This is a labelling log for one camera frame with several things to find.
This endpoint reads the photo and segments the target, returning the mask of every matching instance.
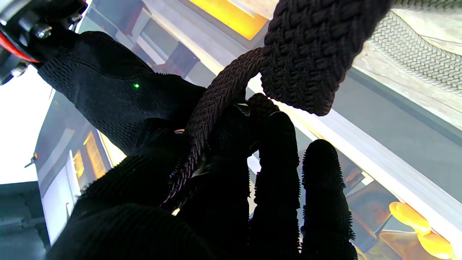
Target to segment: gray braided hose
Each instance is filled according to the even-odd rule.
[[[462,13],[462,0],[395,0],[393,8],[419,12]]]
[[[396,0],[393,8],[462,13],[462,0]],[[461,56],[428,43],[394,12],[379,22],[368,43],[417,78],[462,96]]]

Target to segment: gray wall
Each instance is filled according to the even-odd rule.
[[[0,185],[0,260],[37,260],[49,248],[38,182]]]
[[[462,133],[352,69],[333,109],[462,202]]]

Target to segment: black knit glove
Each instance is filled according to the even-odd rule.
[[[232,105],[215,124],[205,167],[188,181],[184,189],[194,192],[177,215],[222,259],[247,257],[250,126],[243,110]]]
[[[159,128],[184,129],[205,90],[155,73],[98,31],[68,31],[65,46],[38,73],[127,155]]]
[[[352,217],[343,189],[337,151],[329,142],[312,142],[303,159],[303,186],[306,190],[302,259],[356,260],[351,244]]]
[[[316,140],[303,160],[303,243],[299,254],[296,210],[299,204],[295,128],[283,112],[267,120],[260,140],[261,172],[255,184],[257,207],[250,221],[252,259],[354,260],[351,213],[343,194],[343,178],[335,148]]]

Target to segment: red ring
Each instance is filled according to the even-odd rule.
[[[11,52],[12,54],[18,56],[19,58],[29,61],[29,62],[36,62],[38,63],[39,61],[36,61],[34,59],[29,58],[26,54],[22,53],[20,50],[18,50],[6,37],[3,35],[3,33],[0,33],[0,45],[3,46],[6,50]]]

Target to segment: screw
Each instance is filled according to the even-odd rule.
[[[82,19],[82,15],[80,13],[75,14],[74,16],[71,17],[71,23],[75,24],[79,22]]]
[[[24,74],[26,70],[27,70],[27,66],[25,66],[24,64],[19,64],[16,68],[12,69],[10,73],[13,77],[17,78],[21,76],[22,74]]]
[[[37,38],[39,39],[46,39],[48,38],[48,36],[51,35],[51,26],[49,25],[39,25],[36,27],[36,33],[35,33],[35,36],[37,36]]]

